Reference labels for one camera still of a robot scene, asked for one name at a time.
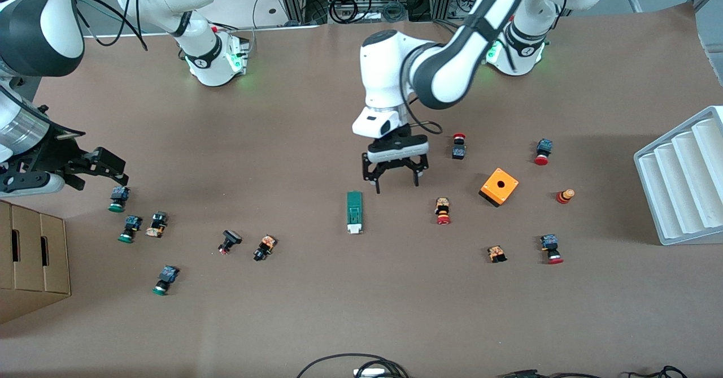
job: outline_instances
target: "cylindrical metal part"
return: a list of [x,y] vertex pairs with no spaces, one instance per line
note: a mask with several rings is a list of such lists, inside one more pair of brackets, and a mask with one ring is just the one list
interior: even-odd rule
[[[24,100],[20,94],[3,85],[16,100],[25,102],[30,108],[36,108]],[[23,110],[15,101],[0,94],[0,145],[10,149],[13,154],[21,154],[38,144],[47,133],[49,124]]]

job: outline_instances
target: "table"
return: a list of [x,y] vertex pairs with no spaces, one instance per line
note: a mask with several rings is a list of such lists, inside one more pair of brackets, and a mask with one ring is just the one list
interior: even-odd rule
[[[406,33],[444,41],[432,24]],[[365,183],[369,140],[351,133],[364,103],[359,44],[386,25],[258,32],[250,72],[209,89],[172,38],[88,42],[83,64],[43,80],[36,102],[87,131],[80,144],[127,160],[126,214],[168,211],[160,240],[116,238],[112,183],[14,202],[67,219],[73,295],[0,326],[3,376],[295,376],[311,360],[361,351],[414,376],[496,376],[537,368],[617,376],[666,363],[721,375],[723,246],[661,247],[633,153],[721,89],[682,5],[564,18],[525,77],[481,67],[454,108],[416,105],[445,128],[430,168]],[[467,134],[467,158],[450,159]],[[532,163],[555,142],[547,167]],[[500,208],[477,191],[502,167],[520,185]],[[574,188],[566,206],[554,194]],[[365,232],[346,234],[346,192],[364,192]],[[449,197],[452,224],[436,225]],[[222,231],[243,237],[215,251]],[[269,233],[265,262],[252,253]],[[545,264],[539,236],[560,239]],[[491,264],[502,245],[509,260]],[[151,290],[164,265],[170,296]],[[310,373],[350,376],[362,360]]]

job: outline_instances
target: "black cable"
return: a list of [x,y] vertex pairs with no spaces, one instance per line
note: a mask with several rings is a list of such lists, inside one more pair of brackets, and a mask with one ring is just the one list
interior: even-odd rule
[[258,5],[258,3],[259,0],[254,1],[254,9],[251,10],[251,22],[253,23],[255,29],[258,29],[258,27],[256,27],[256,5]]
[[[409,60],[409,57],[413,53],[414,52],[411,51],[404,57],[404,60],[402,61],[402,66],[406,66],[407,61]],[[406,107],[406,110],[409,113],[409,116],[411,117],[411,119],[414,120],[414,123],[416,123],[416,125],[419,126],[419,128],[427,131],[428,133],[431,133],[434,135],[439,135],[442,132],[444,132],[444,130],[442,130],[442,126],[437,124],[435,121],[425,121],[423,123],[422,121],[419,121],[418,118],[416,117],[416,115],[414,115],[414,113],[411,111],[411,107],[409,107],[410,103],[416,102],[416,100],[418,100],[419,98],[416,97],[411,102],[407,102],[407,95],[405,94],[405,91],[404,91],[404,89],[406,88],[406,84],[404,82],[404,76],[405,76],[405,69],[404,69],[404,67],[402,67],[402,69],[399,72],[399,92],[402,97],[402,102],[404,103],[404,106]],[[426,126],[427,124],[435,126],[435,127],[439,128],[439,130],[434,131],[434,130],[430,129],[429,127],[427,127]]]
[[435,19],[435,20],[432,20],[432,22],[434,22],[437,25],[441,26],[442,28],[446,29],[447,32],[452,33],[452,36],[454,36],[454,31],[449,26],[447,26],[443,21]]
[[[102,5],[106,6],[106,7],[109,7],[108,4],[106,4],[105,2],[102,2],[101,0],[93,0],[93,1],[96,1],[96,2],[98,2],[99,4],[102,4]],[[143,46],[143,49],[144,49],[144,50],[148,50],[148,46],[147,46],[147,45],[145,44],[145,42],[143,41],[143,38],[142,38],[140,32],[136,31],[135,28],[132,27],[131,23],[128,22],[128,20],[127,20],[127,18],[126,18],[126,16],[128,15],[128,7],[130,6],[130,3],[131,3],[131,0],[126,0],[126,5],[125,5],[125,7],[124,7],[124,9],[123,9],[123,15],[121,16],[121,20],[122,20],[122,22],[121,22],[121,28],[118,30],[118,33],[116,34],[116,37],[115,37],[110,43],[103,43],[103,42],[101,41],[101,39],[95,38],[95,41],[96,41],[97,43],[99,43],[101,46],[109,47],[109,46],[113,46],[114,44],[116,44],[116,42],[121,38],[121,34],[123,33],[123,27],[124,27],[124,25],[127,23],[128,25],[131,26],[131,29],[133,30],[133,33],[135,33],[135,35],[138,37],[138,40],[140,41],[140,43],[141,43],[142,46]]]
[[[309,6],[310,3],[315,5],[315,9],[314,9],[314,13],[312,13],[312,16],[311,16],[312,20],[304,23],[305,25],[314,23],[319,19],[324,19],[326,12],[327,12],[327,10],[324,9],[324,3],[321,2],[321,0],[312,0],[311,2],[309,0],[307,0],[307,3],[302,8],[302,12],[304,12],[304,10],[307,9],[307,7]],[[317,15],[317,13],[320,13],[320,15],[321,15],[320,18],[314,18],[314,15]]]
[[309,370],[309,368],[314,367],[314,365],[316,365],[316,364],[318,364],[318,363],[320,363],[320,362],[325,362],[326,360],[331,360],[331,359],[333,359],[333,358],[345,358],[345,357],[374,358],[375,360],[380,360],[380,362],[394,363],[394,362],[390,362],[390,361],[387,360],[386,358],[379,357],[379,355],[374,355],[374,354],[365,354],[365,353],[340,353],[340,354],[334,354],[334,355],[327,355],[327,357],[317,358],[317,359],[313,360],[313,362],[308,363],[307,366],[302,369],[302,371],[299,373],[299,375],[297,375],[297,378],[301,378],[302,375],[304,375],[304,373]]
[[[352,8],[351,14],[349,15],[348,18],[344,19],[341,16],[339,16],[339,14],[336,10],[337,2],[339,2],[341,5],[351,3],[354,6],[354,8]],[[359,15],[359,5],[356,4],[356,1],[354,1],[354,0],[331,0],[331,3],[329,4],[329,16],[336,23],[341,23],[341,24],[354,23],[354,22],[350,22],[350,21],[354,20],[354,18],[356,18],[357,15]]]
[[553,22],[552,26],[550,27],[551,31],[552,29],[555,29],[558,27],[558,22],[560,21],[560,17],[563,15],[563,12],[565,12],[565,7],[568,5],[568,0],[563,0],[563,8],[558,12],[558,17],[555,18],[555,22]]
[[109,11],[113,12],[114,14],[116,14],[116,16],[123,21],[122,23],[124,23],[125,25],[127,25],[128,28],[130,28],[130,30],[133,31],[134,35],[137,36],[137,38],[141,41],[141,44],[143,45],[143,49],[147,49],[147,46],[145,46],[144,41],[143,41],[142,38],[140,37],[140,33],[135,29],[135,27],[132,25],[132,23],[130,23],[130,22],[128,21],[127,18],[125,18],[123,15],[121,15],[120,12],[116,11],[115,8],[113,8],[113,7],[111,7],[110,5],[106,4],[106,2],[104,2],[103,0],[91,0],[91,1],[98,3],[99,5],[105,7],[107,10],[109,10]]
[[238,30],[238,28],[237,28],[236,26],[226,25],[225,23],[218,23],[218,22],[214,22],[214,21],[211,21],[211,20],[209,20],[208,23],[210,23],[211,25],[216,25],[216,26],[219,27],[219,28],[228,29],[228,30],[230,30],[230,31],[237,31],[237,30]]
[[589,375],[589,373],[576,373],[576,372],[574,372],[574,373],[571,373],[571,372],[556,373],[555,375],[552,375],[551,378],[565,378],[566,376],[576,376],[578,378],[600,378],[597,375]]
[[416,19],[413,22],[419,22],[421,20],[421,17],[424,16],[424,14],[429,13],[431,15],[431,12],[432,12],[432,10],[430,8],[427,8],[426,11],[419,14],[419,16],[416,17]]
[[[359,12],[359,5],[356,4],[356,1],[354,1],[354,0],[351,0],[351,1],[354,3],[354,10],[356,10],[356,12],[354,12],[354,14],[356,14]],[[341,23],[343,25],[346,25],[349,23],[357,23],[360,20],[364,20],[364,18],[367,17],[367,14],[369,13],[369,11],[372,10],[372,0],[369,0],[369,6],[367,7],[367,10],[364,11],[364,14],[362,16],[360,16],[359,18],[351,17],[351,18],[347,18],[347,19],[341,19],[338,17],[338,13],[336,13],[336,8],[333,7],[334,3],[335,3],[335,0],[332,0],[332,4],[329,4],[329,16],[331,17],[332,20],[334,20],[334,22]]]
[[459,26],[460,26],[454,22],[450,22],[450,21],[444,20],[444,19],[437,19],[436,21],[439,23],[444,23],[444,25],[449,25],[450,27],[455,28],[455,29],[459,29]]
[[0,92],[2,92],[2,94],[5,95],[5,97],[10,98],[10,100],[15,102],[18,106],[20,106],[20,108],[27,111],[31,115],[33,115],[33,117],[38,118],[40,121],[43,121],[44,123],[59,129],[60,131],[65,131],[67,133],[74,133],[77,136],[85,135],[85,132],[83,132],[83,131],[74,130],[74,129],[62,126],[58,123],[54,123],[53,121],[51,121],[50,118],[47,117],[47,115],[38,111],[37,108],[30,107],[30,106],[26,105],[26,103],[23,102],[23,100],[18,100],[17,98],[15,98],[12,94],[10,94],[10,92],[8,92],[7,89],[5,89],[5,87],[3,85],[0,85]]
[[374,378],[381,376],[394,376],[395,378],[409,378],[409,374],[401,365],[392,362],[392,360],[372,360],[371,362],[364,363],[361,367],[357,368],[354,378],[361,378],[364,370],[369,367],[379,365],[389,370],[389,373],[382,373],[381,375],[375,375]]
[[678,368],[675,368],[674,366],[671,366],[671,365],[666,365],[665,367],[663,367],[663,370],[660,370],[659,372],[655,372],[655,373],[649,373],[648,375],[643,375],[642,373],[637,373],[637,372],[623,372],[623,373],[625,373],[628,376],[627,378],[631,378],[631,376],[640,376],[640,378],[673,378],[668,373],[671,371],[680,375],[680,378],[687,378],[687,376],[684,373],[682,373],[682,371],[680,371]]
[[409,1],[406,1],[405,8],[407,12],[411,12],[424,4],[424,0],[415,0],[413,4],[409,5]]
[[140,28],[140,7],[138,5],[139,0],[136,0],[136,28],[138,28],[138,39],[143,43],[143,49],[145,51],[148,51],[148,47],[145,46],[145,42],[143,41],[143,31]]

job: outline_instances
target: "white robot link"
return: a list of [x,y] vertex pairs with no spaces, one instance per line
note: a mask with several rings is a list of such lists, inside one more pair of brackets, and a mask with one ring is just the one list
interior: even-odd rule
[[[214,32],[197,9],[214,0],[137,0],[143,22],[156,25],[176,39],[186,54],[191,74],[205,85],[224,85],[246,72],[251,43],[223,31]],[[128,15],[136,15],[136,0],[118,0]]]
[[[357,135],[374,138],[362,154],[364,179],[379,193],[379,177],[386,170],[408,167],[414,185],[419,185],[419,175],[429,167],[427,136],[413,136],[409,118],[429,133],[439,134],[441,128],[433,131],[416,120],[409,95],[416,94],[419,102],[434,110],[456,105],[469,91],[477,67],[493,55],[493,46],[504,52],[496,54],[491,64],[502,72],[525,74],[539,59],[545,35],[563,10],[556,4],[583,9],[598,1],[475,0],[445,45],[394,30],[367,38],[359,52],[366,107],[351,127]],[[514,23],[510,23],[515,12]],[[411,158],[417,156],[419,162],[414,162]]]
[[0,198],[82,190],[77,175],[128,183],[125,162],[103,148],[80,149],[85,133],[51,121],[11,88],[16,77],[59,77],[85,50],[75,0],[0,0]]

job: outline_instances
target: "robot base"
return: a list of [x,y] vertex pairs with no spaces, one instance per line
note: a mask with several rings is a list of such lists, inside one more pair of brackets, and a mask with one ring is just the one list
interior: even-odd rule
[[[498,40],[486,54],[486,62],[495,66],[499,72],[506,75],[526,75],[532,71],[535,64],[542,60],[542,50],[545,49],[545,42],[542,41],[536,49],[534,46],[522,49],[521,54],[524,54],[524,56],[521,56],[512,49],[509,44],[506,43],[506,45],[508,46],[507,49],[504,48],[501,41]],[[508,57],[511,58],[512,62],[515,64],[514,69],[509,64]]]
[[241,41],[237,36],[225,32],[217,32],[216,35],[221,40],[221,52],[206,67],[196,66],[186,57],[191,74],[209,87],[224,85],[234,77],[246,74],[251,47],[251,43]]

